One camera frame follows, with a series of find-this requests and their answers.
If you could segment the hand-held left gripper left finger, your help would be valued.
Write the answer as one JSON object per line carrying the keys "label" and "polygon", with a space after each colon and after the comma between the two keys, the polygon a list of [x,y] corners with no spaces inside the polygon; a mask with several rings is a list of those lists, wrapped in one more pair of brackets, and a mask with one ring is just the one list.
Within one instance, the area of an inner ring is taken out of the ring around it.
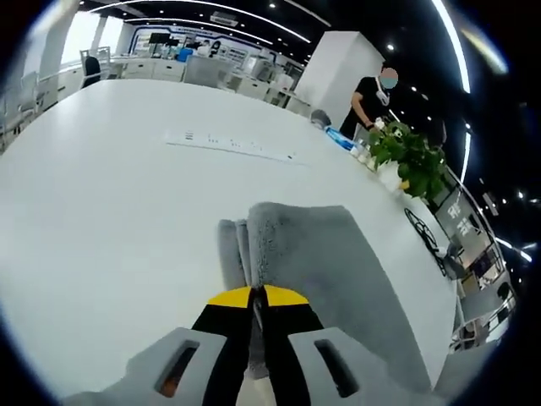
{"label": "hand-held left gripper left finger", "polygon": [[178,327],[131,358],[124,376],[64,405],[234,405],[249,357],[251,288],[209,300],[193,326]]}

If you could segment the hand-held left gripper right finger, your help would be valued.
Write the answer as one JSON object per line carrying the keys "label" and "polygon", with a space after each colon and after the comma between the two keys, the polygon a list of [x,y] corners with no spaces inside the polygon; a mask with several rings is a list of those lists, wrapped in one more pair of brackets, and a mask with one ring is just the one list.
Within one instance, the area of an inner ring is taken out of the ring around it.
{"label": "hand-held left gripper right finger", "polygon": [[322,326],[301,294],[258,292],[265,364],[279,405],[441,405],[395,382],[385,361],[342,330]]}

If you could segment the person's left hand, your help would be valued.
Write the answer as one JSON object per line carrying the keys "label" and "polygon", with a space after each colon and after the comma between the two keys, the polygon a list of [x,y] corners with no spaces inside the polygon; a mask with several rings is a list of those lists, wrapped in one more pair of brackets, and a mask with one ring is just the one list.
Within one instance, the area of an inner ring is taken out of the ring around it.
{"label": "person's left hand", "polygon": [[240,387],[237,406],[276,406],[276,399],[269,377],[258,380],[245,378]]}

